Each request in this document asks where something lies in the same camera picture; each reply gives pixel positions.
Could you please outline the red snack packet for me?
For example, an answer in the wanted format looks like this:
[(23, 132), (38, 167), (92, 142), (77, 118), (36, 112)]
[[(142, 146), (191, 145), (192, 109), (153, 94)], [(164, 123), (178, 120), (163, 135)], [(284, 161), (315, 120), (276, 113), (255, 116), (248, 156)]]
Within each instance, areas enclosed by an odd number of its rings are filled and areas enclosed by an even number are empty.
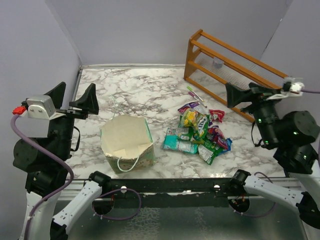
[(210, 109), (209, 110), (209, 114), (210, 114), (210, 121), (211, 122), (223, 122), (223, 118), (225, 116), (225, 112), (222, 110), (218, 110), (218, 109)]

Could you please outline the berries purple snack packet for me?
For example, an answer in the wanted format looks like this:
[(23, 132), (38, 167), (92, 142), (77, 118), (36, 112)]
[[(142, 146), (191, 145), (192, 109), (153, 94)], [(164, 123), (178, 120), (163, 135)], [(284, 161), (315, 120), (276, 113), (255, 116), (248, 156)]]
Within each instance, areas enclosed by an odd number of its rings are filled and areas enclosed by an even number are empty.
[(229, 148), (223, 132), (217, 125), (213, 125), (212, 127), (208, 128), (206, 137), (208, 140), (222, 147), (224, 150)]

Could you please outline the green snack packet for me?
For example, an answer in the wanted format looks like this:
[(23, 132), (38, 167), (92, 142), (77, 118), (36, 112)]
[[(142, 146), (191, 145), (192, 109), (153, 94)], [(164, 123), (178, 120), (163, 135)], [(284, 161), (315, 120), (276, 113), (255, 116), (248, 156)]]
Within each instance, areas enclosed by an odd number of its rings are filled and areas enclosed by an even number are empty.
[(204, 160), (208, 165), (212, 165), (214, 159), (222, 153), (224, 150), (223, 147), (217, 145), (213, 142), (205, 142), (204, 144), (200, 144), (197, 147), (199, 156)]
[(183, 127), (192, 128), (190, 141), (196, 144), (203, 144), (208, 133), (210, 116), (202, 114), (193, 108), (188, 108), (183, 113), (180, 124)]

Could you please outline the green printed paper bag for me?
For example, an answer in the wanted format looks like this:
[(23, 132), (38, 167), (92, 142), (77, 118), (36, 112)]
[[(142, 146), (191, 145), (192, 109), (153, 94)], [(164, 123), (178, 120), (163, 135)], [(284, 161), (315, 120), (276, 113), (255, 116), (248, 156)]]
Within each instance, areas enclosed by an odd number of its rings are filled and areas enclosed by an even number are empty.
[(120, 114), (114, 113), (99, 131), (101, 149), (111, 169), (124, 174), (153, 166), (156, 156), (147, 120), (125, 114), (117, 100), (112, 100)]

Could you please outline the teal snack packet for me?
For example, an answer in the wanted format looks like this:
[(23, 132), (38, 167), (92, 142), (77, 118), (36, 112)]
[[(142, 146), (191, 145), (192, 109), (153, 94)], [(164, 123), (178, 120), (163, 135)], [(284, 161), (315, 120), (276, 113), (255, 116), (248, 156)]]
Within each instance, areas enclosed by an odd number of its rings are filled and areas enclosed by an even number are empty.
[(191, 142), (193, 129), (191, 127), (168, 127), (161, 148), (163, 150), (196, 154), (198, 144)]

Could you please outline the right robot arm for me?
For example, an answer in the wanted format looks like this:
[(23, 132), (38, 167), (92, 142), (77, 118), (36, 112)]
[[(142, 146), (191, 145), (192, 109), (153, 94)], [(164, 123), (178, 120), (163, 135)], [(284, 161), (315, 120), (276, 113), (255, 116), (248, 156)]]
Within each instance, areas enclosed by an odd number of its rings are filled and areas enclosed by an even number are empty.
[(258, 178), (239, 169), (230, 180), (230, 191), (257, 195), (299, 213), (300, 219), (309, 226), (320, 227), (320, 152), (312, 143), (320, 134), (320, 127), (308, 111), (292, 111), (279, 118), (275, 105), (283, 99), (300, 97), (304, 84), (289, 78), (282, 88), (260, 86), (254, 82), (243, 90), (226, 83), (227, 107), (233, 108), (249, 102), (243, 113), (254, 117), (261, 135), (261, 147), (275, 150), (278, 164), (303, 185), (304, 191), (291, 190)]

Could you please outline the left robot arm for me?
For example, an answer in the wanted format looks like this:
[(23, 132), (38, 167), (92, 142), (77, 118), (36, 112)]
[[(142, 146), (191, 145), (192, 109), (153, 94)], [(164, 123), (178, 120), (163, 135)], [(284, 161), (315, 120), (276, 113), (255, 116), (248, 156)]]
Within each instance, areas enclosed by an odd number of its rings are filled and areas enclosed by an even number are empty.
[[(43, 95), (27, 98), (13, 110), (11, 128), (19, 136), (13, 149), (13, 165), (27, 174), (25, 189), (27, 209), (20, 235), (22, 240), (66, 240), (86, 208), (111, 190), (111, 178), (99, 171), (90, 174), (80, 193), (59, 213), (56, 204), (63, 189), (69, 186), (74, 173), (66, 164), (75, 151), (72, 148), (76, 119), (84, 120), (99, 113), (95, 84), (62, 109), (66, 84), (61, 82)], [(49, 122), (47, 136), (29, 138), (16, 125), (27, 117)]]

